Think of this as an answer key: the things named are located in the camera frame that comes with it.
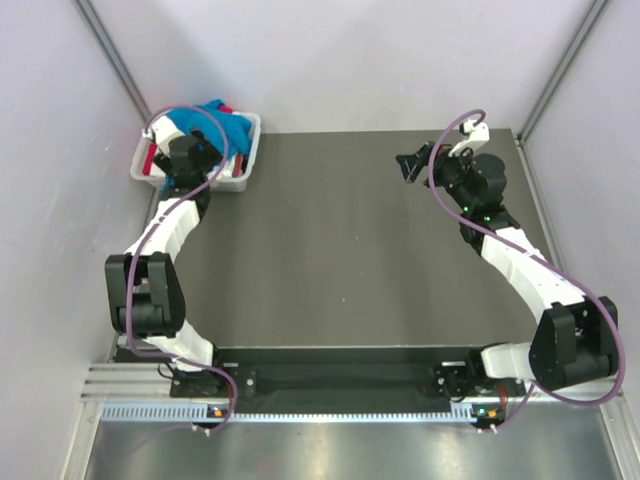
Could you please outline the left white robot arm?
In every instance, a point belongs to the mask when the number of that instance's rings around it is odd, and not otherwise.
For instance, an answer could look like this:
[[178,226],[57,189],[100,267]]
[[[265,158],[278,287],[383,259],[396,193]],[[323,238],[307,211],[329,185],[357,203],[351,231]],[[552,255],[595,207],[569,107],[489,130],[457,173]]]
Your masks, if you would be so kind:
[[223,156],[197,128],[154,138],[154,162],[169,184],[141,237],[105,262],[110,318],[131,347],[139,342],[151,346],[140,355],[169,370],[173,397],[213,397],[227,392],[230,384],[225,370],[215,365],[216,346],[186,319],[175,260],[208,210],[206,183]]

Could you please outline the blue t shirt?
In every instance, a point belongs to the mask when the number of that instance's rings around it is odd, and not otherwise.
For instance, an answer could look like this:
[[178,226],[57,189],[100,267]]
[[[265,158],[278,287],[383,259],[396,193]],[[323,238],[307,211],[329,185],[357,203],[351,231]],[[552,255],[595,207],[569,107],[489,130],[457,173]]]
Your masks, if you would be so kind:
[[201,131],[222,154],[225,146],[228,146],[227,159],[236,154],[249,154],[251,140],[248,133],[251,123],[243,117],[233,115],[233,111],[222,100],[213,100],[191,108],[173,108],[163,115],[167,115],[184,135],[190,134],[193,129]]

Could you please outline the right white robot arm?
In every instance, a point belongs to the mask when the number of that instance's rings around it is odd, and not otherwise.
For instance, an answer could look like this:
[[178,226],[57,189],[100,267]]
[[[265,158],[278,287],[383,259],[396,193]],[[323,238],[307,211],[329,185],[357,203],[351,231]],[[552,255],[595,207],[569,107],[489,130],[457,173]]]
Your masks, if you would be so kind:
[[434,181],[460,207],[464,241],[493,266],[529,308],[537,328],[529,343],[494,344],[469,356],[466,380],[487,396],[504,378],[534,381],[549,391],[606,378],[618,371],[618,349],[607,322],[617,318],[611,300],[598,304],[542,265],[524,230],[503,204],[507,185],[503,161],[469,148],[452,156],[448,146],[424,144],[399,155],[403,179],[414,182],[434,154]]

